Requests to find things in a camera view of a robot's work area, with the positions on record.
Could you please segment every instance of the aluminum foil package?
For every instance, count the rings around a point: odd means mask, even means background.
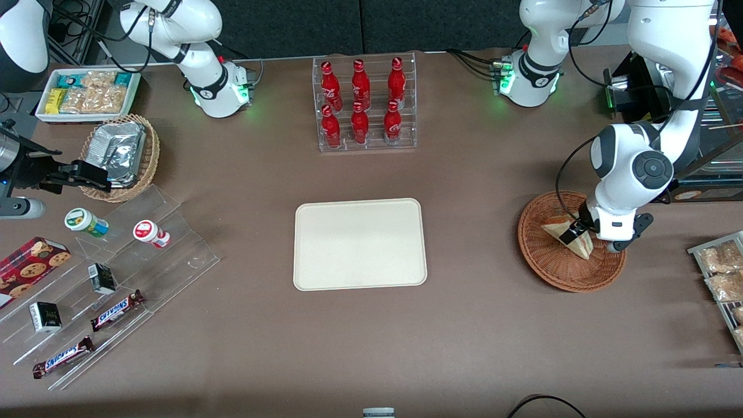
[[[85,160],[108,171],[112,188],[129,188],[137,183],[146,131],[137,122],[98,126]]]

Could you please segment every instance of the metal rack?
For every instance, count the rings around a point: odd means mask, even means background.
[[[106,0],[81,0],[90,6],[89,16],[91,17],[90,26],[95,28],[98,26],[101,12],[103,11],[103,5]],[[76,28],[83,30],[79,26],[73,24]],[[54,40],[51,36],[47,35],[49,41],[49,53],[57,62],[63,62],[70,65],[84,65],[85,58],[88,56],[88,50],[93,42],[93,36],[90,32],[83,30],[82,35],[77,38],[76,42],[72,42],[69,45],[62,46],[59,42]]]

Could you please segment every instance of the snack box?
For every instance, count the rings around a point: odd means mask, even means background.
[[[62,244],[35,237],[0,261],[0,309],[69,260]]]
[[[88,113],[84,115],[75,114],[47,114],[44,107],[49,100],[49,94],[52,89],[57,87],[60,77],[69,76],[73,74],[81,74],[87,71],[117,71],[121,72],[116,67],[79,67],[79,68],[65,68],[54,70],[47,80],[46,87],[44,87],[44,93],[39,101],[39,105],[36,107],[36,117],[46,123],[97,123],[103,120],[111,120],[115,118],[121,118],[129,114],[129,110],[132,108],[134,102],[134,96],[137,94],[137,87],[139,86],[142,74],[132,74],[132,78],[129,81],[129,85],[126,89],[126,96],[124,97],[124,104],[121,106],[119,113]]]

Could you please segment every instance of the white bottle with green cap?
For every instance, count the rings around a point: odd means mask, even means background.
[[[65,226],[72,231],[85,231],[96,238],[108,232],[108,222],[98,219],[91,211],[84,208],[74,208],[67,212]]]

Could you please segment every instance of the snickers bar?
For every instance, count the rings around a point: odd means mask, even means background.
[[[113,305],[112,308],[100,314],[98,318],[91,319],[91,325],[93,326],[93,332],[98,332],[101,329],[113,324],[118,318],[124,315],[131,308],[144,302],[144,297],[140,293],[139,289],[131,293],[126,299]]]
[[[77,343],[76,345],[66,349],[65,351],[62,351],[60,354],[57,354],[47,361],[38,363],[37,365],[33,366],[33,378],[41,379],[42,377],[51,373],[58,366],[67,364],[74,358],[77,358],[78,356],[89,353],[91,351],[95,351],[95,347],[93,346],[93,341],[91,341],[91,338],[88,336],[83,338],[82,341]]]

